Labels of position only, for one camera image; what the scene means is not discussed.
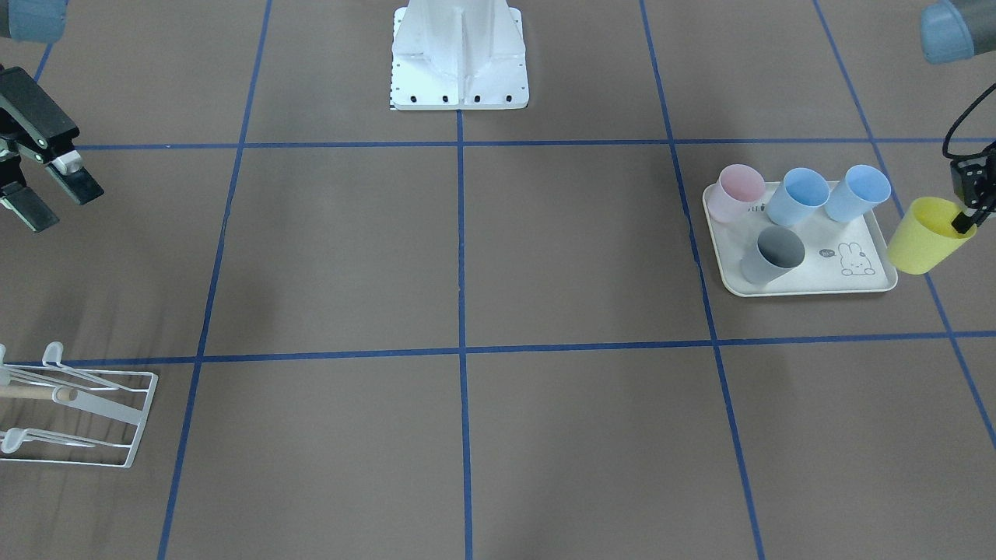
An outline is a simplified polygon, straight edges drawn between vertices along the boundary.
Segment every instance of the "plastic cup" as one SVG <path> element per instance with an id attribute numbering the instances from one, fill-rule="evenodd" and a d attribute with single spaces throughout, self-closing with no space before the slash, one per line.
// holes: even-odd
<path id="1" fill-rule="evenodd" d="M 765 213 L 771 221 L 789 227 L 826 204 L 828 198 L 830 186 L 822 175 L 812 169 L 796 167 L 785 173 L 782 184 L 765 207 Z"/>
<path id="2" fill-rule="evenodd" d="M 906 274 L 924 274 L 972 237 L 976 226 L 958 233 L 951 221 L 961 208 L 950 200 L 925 196 L 913 201 L 888 243 L 888 260 Z"/>
<path id="3" fill-rule="evenodd" d="M 806 258 L 802 239 L 792 230 L 771 226 L 757 237 L 740 261 L 740 273 L 751 284 L 767 284 L 791 272 Z"/>
<path id="4" fill-rule="evenodd" d="M 824 210 L 834 221 L 851 221 L 885 202 L 892 185 L 885 175 L 871 165 L 855 165 L 830 193 Z"/>
<path id="5" fill-rule="evenodd" d="M 705 207 L 712 219 L 729 223 L 747 212 L 764 196 L 764 177 L 753 167 L 742 163 L 726 166 L 719 172 L 719 180 L 712 187 Z"/>

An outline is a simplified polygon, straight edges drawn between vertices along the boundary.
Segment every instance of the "gray cup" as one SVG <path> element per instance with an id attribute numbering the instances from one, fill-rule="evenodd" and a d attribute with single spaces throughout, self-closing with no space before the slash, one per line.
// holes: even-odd
<path id="1" fill-rule="evenodd" d="M 743 260 L 740 273 L 751 284 L 767 284 L 792 271 L 806 258 L 802 239 L 784 227 L 771 226 L 761 232 Z"/>

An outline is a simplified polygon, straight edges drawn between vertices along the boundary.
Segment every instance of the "light blue cup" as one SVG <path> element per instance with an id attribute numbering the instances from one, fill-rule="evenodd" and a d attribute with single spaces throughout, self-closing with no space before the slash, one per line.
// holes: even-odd
<path id="1" fill-rule="evenodd" d="M 855 165 L 830 193 L 824 209 L 835 221 L 851 221 L 885 202 L 892 195 L 892 185 L 881 171 L 871 165 Z"/>
<path id="2" fill-rule="evenodd" d="M 764 211 L 771 221 L 789 227 L 826 204 L 828 198 L 830 186 L 822 175 L 812 169 L 796 167 L 785 173 L 782 184 L 775 190 Z"/>

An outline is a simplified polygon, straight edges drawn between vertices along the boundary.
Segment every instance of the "floor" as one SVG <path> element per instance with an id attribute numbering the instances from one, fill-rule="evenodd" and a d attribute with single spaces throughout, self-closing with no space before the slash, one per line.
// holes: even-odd
<path id="1" fill-rule="evenodd" d="M 160 375 L 132 468 L 0 463 L 0 557 L 993 558 L 993 231 L 743 299 L 700 196 L 868 163 L 889 235 L 953 198 L 996 55 L 927 65 L 927 0 L 517 0 L 528 109 L 397 113 L 400 4 L 73 2 L 0 43 L 107 191 L 25 163 L 62 222 L 0 216 L 7 360 Z"/>

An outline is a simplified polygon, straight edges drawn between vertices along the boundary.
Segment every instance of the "white wire rack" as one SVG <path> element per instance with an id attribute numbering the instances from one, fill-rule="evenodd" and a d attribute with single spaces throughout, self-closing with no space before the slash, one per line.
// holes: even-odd
<path id="1" fill-rule="evenodd" d="M 32 406 L 31 414 L 4 420 L 0 460 L 131 466 L 148 420 L 156 374 L 72 368 L 62 363 L 59 342 L 45 349 L 41 366 L 7 365 L 6 350 L 0 344 L 0 413 L 23 409 L 25 403 L 56 406 Z M 66 411 L 78 413 L 67 421 Z M 74 431 L 64 431 L 60 424 L 73 424 Z M 101 430 L 104 433 L 96 437 L 95 431 Z"/>

